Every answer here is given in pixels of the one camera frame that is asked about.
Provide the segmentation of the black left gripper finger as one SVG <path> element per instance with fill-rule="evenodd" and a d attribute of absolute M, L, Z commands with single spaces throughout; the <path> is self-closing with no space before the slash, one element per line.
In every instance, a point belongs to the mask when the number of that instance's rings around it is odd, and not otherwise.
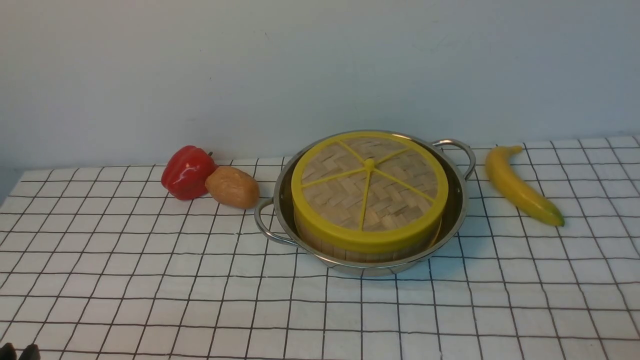
<path fill-rule="evenodd" d="M 37 344 L 26 346 L 19 356 L 19 360 L 41 360 L 41 352 Z"/>
<path fill-rule="evenodd" d="M 0 348 L 0 360 L 17 360 L 18 353 L 11 342 L 3 344 Z"/>

